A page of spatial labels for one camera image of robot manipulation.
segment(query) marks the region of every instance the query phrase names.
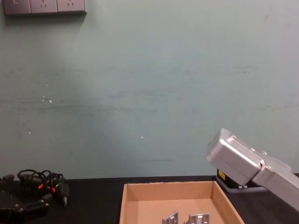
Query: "silver robotic arm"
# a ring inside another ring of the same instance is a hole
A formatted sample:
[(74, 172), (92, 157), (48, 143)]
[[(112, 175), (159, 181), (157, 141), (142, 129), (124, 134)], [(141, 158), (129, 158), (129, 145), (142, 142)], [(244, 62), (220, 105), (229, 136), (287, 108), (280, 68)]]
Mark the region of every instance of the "silver robotic arm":
[(287, 164), (256, 151), (224, 128), (207, 150), (206, 159), (238, 184), (252, 180), (299, 211), (299, 178)]

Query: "table surface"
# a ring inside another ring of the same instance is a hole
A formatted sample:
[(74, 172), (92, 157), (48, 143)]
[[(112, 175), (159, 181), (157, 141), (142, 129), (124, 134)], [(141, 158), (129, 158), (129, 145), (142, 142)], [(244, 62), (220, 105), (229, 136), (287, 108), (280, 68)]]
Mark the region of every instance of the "table surface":
[[(55, 200), (43, 217), (26, 224), (118, 224), (125, 183), (212, 181), (215, 176), (133, 177), (69, 180), (71, 197), (66, 208)], [(295, 211), (270, 192), (226, 193), (246, 224), (298, 224)]]

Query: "open cardboard box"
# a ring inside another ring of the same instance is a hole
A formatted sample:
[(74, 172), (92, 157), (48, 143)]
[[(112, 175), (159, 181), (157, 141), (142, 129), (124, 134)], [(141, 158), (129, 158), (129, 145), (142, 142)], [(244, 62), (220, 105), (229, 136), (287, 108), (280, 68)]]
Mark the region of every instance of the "open cardboard box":
[(161, 224), (178, 211), (178, 224), (189, 214), (210, 214), (210, 224), (244, 224), (217, 182), (125, 184), (120, 224)]

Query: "electrical outlet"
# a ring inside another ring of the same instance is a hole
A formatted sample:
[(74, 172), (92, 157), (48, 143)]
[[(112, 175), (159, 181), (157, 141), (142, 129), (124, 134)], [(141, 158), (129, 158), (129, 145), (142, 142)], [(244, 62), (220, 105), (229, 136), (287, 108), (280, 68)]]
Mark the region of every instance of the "electrical outlet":
[(6, 15), (30, 14), (29, 0), (3, 0)]
[(57, 13), (57, 0), (30, 0), (30, 5), (32, 14)]
[(86, 13), (84, 0), (57, 0), (59, 13)]

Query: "wall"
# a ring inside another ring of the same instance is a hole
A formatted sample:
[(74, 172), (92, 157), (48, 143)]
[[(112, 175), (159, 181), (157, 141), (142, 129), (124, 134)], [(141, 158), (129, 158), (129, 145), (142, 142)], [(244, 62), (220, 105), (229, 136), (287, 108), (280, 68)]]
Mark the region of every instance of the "wall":
[(298, 7), (89, 0), (86, 17), (1, 14), (0, 175), (212, 175), (221, 127), (299, 172)]

